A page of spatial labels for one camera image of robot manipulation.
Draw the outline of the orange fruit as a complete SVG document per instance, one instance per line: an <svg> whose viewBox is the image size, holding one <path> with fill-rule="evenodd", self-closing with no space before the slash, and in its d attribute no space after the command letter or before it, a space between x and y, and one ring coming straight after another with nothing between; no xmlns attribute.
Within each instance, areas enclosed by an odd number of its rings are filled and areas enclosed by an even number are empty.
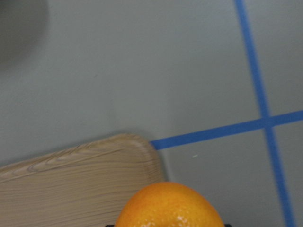
<svg viewBox="0 0 303 227"><path fill-rule="evenodd" d="M139 190L123 207L116 227L223 227L217 210L197 191L174 182Z"/></svg>

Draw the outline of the wooden cutting board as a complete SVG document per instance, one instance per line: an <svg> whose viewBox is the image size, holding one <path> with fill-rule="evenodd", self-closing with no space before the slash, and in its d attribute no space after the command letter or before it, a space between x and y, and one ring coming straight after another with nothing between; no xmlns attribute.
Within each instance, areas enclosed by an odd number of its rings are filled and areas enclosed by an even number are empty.
<svg viewBox="0 0 303 227"><path fill-rule="evenodd" d="M146 185L164 181L146 139L120 134L0 169L3 227L104 227Z"/></svg>

